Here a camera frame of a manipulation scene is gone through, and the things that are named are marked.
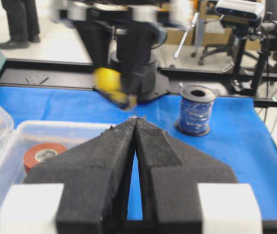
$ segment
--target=electrical tape roll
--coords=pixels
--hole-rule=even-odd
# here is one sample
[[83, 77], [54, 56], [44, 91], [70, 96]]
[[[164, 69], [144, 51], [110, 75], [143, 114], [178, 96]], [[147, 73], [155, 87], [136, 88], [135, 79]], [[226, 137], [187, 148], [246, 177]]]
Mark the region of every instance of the electrical tape roll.
[[44, 143], [32, 147], [25, 153], [23, 158], [27, 174], [37, 164], [44, 162], [48, 158], [64, 153], [65, 151], [67, 151], [66, 147], [57, 143]]
[[216, 93], [202, 86], [188, 85], [181, 88], [180, 94], [183, 98], [180, 118], [175, 122], [177, 130], [196, 137], [208, 134]]

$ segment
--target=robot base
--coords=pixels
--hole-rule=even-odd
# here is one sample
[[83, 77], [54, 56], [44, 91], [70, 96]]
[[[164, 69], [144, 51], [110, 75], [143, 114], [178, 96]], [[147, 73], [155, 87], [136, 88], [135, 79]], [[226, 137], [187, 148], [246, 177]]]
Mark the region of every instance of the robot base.
[[170, 85], [169, 85], [168, 77], [163, 76], [160, 73], [156, 73], [156, 82], [155, 82], [154, 89], [151, 90], [150, 92], [140, 94], [137, 98], [137, 101], [139, 103], [149, 102], [169, 93], [170, 93]]

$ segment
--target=yellow object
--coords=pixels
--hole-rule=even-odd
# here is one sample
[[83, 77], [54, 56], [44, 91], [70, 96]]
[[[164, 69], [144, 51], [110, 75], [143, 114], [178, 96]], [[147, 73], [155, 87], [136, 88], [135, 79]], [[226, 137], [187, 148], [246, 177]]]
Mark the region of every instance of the yellow object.
[[122, 92], [121, 74], [109, 68], [97, 68], [94, 72], [96, 89], [101, 90], [116, 104], [133, 107], [137, 105], [135, 96], [128, 96]]
[[198, 0], [193, 0], [193, 6], [195, 9], [198, 9]]

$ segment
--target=red tape roll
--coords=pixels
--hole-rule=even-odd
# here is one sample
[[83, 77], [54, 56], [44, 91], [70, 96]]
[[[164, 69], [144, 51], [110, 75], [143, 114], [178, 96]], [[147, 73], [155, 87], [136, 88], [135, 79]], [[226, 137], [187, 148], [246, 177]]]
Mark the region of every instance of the red tape roll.
[[55, 157], [66, 150], [66, 147], [57, 143], [45, 143], [32, 147], [23, 157], [27, 174], [37, 164], [44, 162], [48, 158]]

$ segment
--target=black shoe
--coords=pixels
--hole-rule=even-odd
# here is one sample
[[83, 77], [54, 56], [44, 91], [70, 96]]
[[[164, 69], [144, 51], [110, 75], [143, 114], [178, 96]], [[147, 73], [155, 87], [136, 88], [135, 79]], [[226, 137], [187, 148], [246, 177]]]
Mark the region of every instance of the black shoe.
[[39, 38], [38, 35], [36, 35], [36, 36], [30, 37], [29, 41], [33, 42], [33, 43], [39, 43], [41, 41], [41, 39]]
[[13, 50], [13, 49], [25, 49], [28, 48], [30, 45], [27, 41], [14, 41], [9, 40], [4, 43], [0, 43], [0, 49], [2, 50]]

